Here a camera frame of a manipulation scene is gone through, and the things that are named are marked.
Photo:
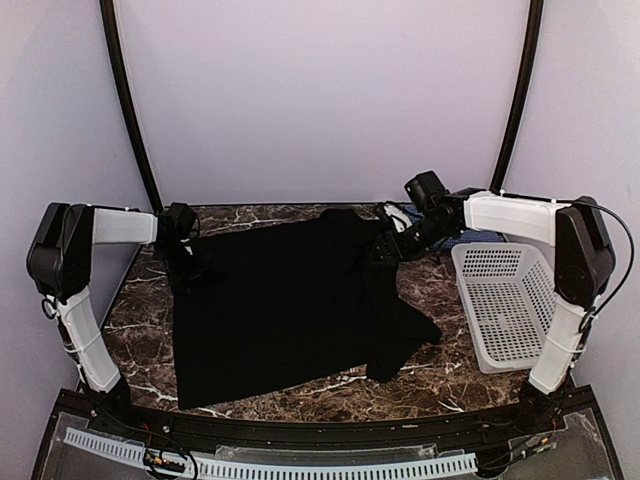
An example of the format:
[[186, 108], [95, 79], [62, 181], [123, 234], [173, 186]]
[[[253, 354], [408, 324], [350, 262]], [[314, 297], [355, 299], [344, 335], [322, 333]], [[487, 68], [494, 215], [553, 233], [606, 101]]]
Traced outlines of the blue checkered shirt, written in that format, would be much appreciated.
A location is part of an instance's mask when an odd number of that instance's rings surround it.
[[[409, 203], [400, 203], [401, 210], [404, 214], [417, 221], [422, 218], [422, 214], [418, 212], [417, 208]], [[443, 240], [439, 240], [434, 244], [434, 247], [440, 250], [451, 250], [455, 245], [467, 244], [467, 243], [504, 243], [506, 238], [503, 234], [492, 231], [475, 231], [464, 230], [457, 237], [448, 237]]]

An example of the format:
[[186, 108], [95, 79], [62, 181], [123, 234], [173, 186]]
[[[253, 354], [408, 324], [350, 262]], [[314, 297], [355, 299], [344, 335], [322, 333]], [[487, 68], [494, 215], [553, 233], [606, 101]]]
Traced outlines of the black garment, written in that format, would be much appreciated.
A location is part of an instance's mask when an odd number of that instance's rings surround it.
[[244, 399], [364, 366], [390, 381], [441, 330], [370, 256], [384, 226], [351, 209], [199, 238], [204, 271], [173, 281], [178, 404]]

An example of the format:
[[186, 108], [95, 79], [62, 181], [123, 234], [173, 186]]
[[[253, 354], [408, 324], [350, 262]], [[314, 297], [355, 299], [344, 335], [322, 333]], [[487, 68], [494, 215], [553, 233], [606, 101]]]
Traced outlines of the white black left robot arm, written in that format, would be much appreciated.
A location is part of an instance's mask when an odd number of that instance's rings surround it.
[[89, 204], [49, 204], [26, 258], [26, 268], [42, 296], [45, 316], [56, 322], [62, 345], [74, 361], [89, 395], [103, 405], [101, 417], [120, 436], [141, 427], [129, 385], [113, 361], [94, 315], [90, 295], [96, 245], [151, 245], [170, 278], [199, 276], [206, 256], [193, 245], [197, 214], [173, 203], [159, 214]]

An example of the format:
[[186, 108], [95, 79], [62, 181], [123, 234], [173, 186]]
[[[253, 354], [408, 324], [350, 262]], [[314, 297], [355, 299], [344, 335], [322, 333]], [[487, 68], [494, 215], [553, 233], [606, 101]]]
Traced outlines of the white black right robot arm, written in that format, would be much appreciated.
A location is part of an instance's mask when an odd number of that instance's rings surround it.
[[456, 284], [479, 368], [527, 372], [510, 424], [521, 434], [534, 432], [560, 407], [592, 324], [617, 292], [609, 283], [616, 257], [608, 210], [588, 196], [451, 192], [432, 171], [405, 190], [418, 218], [383, 207], [372, 262], [391, 266], [454, 243]]

